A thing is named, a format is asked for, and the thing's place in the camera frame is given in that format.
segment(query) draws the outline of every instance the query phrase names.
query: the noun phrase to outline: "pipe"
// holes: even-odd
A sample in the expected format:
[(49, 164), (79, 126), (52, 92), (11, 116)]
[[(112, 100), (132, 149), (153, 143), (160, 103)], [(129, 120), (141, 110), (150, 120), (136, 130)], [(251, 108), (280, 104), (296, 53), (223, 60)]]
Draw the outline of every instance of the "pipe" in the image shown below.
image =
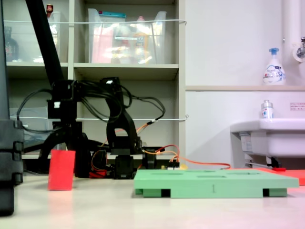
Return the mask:
[(296, 51), (302, 47), (302, 1), (283, 0), (283, 32), (284, 32), (284, 52), (283, 66), (287, 76), (287, 84), (296, 85), (300, 82), (299, 63), (303, 59), (298, 58)]

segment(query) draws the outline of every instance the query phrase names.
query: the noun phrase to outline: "green foam mat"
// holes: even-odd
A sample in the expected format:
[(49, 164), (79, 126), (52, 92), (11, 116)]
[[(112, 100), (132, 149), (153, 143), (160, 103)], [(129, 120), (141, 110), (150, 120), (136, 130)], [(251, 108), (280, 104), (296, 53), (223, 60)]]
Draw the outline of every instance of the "green foam mat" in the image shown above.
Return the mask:
[(171, 198), (286, 197), (297, 178), (259, 170), (138, 170), (135, 194)]

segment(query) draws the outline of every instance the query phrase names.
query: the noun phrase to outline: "black pole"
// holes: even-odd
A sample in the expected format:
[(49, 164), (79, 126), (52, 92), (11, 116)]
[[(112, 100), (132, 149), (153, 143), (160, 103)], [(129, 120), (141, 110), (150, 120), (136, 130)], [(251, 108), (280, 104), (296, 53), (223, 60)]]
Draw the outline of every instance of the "black pole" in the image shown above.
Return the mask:
[(3, 6), (0, 0), (0, 119), (9, 120), (8, 77), (6, 72)]
[(50, 85), (52, 85), (55, 81), (63, 80), (64, 78), (46, 12), (42, 0), (26, 0), (26, 3), (43, 57), (47, 76)]

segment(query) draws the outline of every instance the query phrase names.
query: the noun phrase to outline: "sink basin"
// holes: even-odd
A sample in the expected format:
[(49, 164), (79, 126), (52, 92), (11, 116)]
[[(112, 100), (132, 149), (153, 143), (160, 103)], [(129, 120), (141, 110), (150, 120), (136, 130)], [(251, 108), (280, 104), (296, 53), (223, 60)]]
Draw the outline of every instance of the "sink basin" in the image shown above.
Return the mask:
[(248, 154), (273, 157), (305, 157), (305, 119), (274, 118), (236, 123), (232, 133), (241, 137)]

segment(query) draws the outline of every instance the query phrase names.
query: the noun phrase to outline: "faucet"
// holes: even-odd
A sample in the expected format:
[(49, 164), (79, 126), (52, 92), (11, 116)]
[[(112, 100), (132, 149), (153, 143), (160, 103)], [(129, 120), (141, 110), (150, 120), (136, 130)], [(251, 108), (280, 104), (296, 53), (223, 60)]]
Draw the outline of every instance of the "faucet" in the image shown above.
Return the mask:
[(298, 48), (296, 51), (296, 55), (298, 58), (305, 58), (305, 37), (301, 37), (302, 47)]

